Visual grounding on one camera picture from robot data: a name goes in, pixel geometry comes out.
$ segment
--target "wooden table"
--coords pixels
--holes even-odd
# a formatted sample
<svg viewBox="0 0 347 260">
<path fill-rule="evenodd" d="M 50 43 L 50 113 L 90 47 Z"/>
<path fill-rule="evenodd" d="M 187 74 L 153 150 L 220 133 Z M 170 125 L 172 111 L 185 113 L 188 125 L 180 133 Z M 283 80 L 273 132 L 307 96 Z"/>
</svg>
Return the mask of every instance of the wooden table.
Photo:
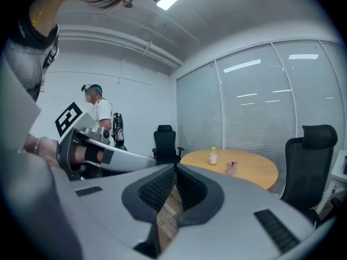
<svg viewBox="0 0 347 260">
<path fill-rule="evenodd" d="M 217 165 L 209 164 L 211 150 L 200 150 L 187 154 L 181 159 L 181 164 L 206 168 L 211 171 L 227 174 L 227 161 L 239 162 L 235 177 L 251 181 L 265 190 L 276 182 L 278 170 L 274 163 L 263 156 L 240 150 L 217 149 Z"/>
</svg>

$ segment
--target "black office chair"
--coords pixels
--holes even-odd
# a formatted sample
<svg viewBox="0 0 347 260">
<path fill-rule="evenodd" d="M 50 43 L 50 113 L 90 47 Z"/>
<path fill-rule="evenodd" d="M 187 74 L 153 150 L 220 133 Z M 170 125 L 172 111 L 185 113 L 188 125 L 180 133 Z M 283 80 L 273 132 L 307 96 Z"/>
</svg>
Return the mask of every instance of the black office chair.
<svg viewBox="0 0 347 260">
<path fill-rule="evenodd" d="M 154 132 L 157 148 L 153 148 L 152 151 L 158 165 L 179 164 L 181 151 L 184 149 L 178 147 L 179 155 L 176 154 L 175 139 L 176 132 L 172 131 L 171 125 L 159 125 L 158 131 Z"/>
<path fill-rule="evenodd" d="M 322 198 L 337 133 L 330 125 L 303 129 L 303 138 L 290 139 L 286 144 L 287 179 L 281 199 L 319 225 L 318 214 L 310 208 Z"/>
</svg>

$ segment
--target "hand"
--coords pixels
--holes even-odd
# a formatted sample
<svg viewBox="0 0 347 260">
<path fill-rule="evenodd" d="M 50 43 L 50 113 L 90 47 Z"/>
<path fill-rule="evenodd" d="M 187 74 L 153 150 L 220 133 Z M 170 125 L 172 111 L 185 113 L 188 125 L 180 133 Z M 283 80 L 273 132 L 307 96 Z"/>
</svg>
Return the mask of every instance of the hand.
<svg viewBox="0 0 347 260">
<path fill-rule="evenodd" d="M 56 148 L 58 142 L 51 139 L 43 139 L 38 148 L 38 156 L 40 156 L 50 167 L 58 167 L 58 160 L 56 158 Z"/>
</svg>

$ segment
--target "cup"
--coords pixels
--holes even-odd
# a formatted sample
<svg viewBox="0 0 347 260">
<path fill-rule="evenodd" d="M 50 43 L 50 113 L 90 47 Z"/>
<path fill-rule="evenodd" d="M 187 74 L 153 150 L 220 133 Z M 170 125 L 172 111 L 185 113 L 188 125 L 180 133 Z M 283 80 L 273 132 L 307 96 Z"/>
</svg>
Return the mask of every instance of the cup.
<svg viewBox="0 0 347 260">
<path fill-rule="evenodd" d="M 228 161 L 227 165 L 227 173 L 230 176 L 235 176 L 237 175 L 237 167 L 239 166 L 239 162 L 237 161 Z"/>
</svg>

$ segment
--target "chair armrest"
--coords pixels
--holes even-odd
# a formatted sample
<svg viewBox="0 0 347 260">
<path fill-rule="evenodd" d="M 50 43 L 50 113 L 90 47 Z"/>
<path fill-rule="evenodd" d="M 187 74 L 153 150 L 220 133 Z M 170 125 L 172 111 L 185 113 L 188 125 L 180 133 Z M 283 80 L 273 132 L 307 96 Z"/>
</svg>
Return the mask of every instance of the chair armrest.
<svg viewBox="0 0 347 260">
<path fill-rule="evenodd" d="M 179 150 L 178 156 L 181 157 L 181 152 L 184 150 L 184 148 L 178 147 L 178 150 Z"/>
<path fill-rule="evenodd" d="M 154 159 L 157 160 L 157 149 L 156 149 L 156 148 L 153 148 L 153 149 L 152 149 L 152 152 L 153 152 L 153 157 L 154 157 Z"/>
<path fill-rule="evenodd" d="M 330 199 L 330 202 L 331 202 L 332 206 L 333 206 L 336 210 L 342 208 L 342 202 L 341 202 L 341 200 L 339 200 L 338 198 L 333 197 L 332 199 Z"/>
</svg>

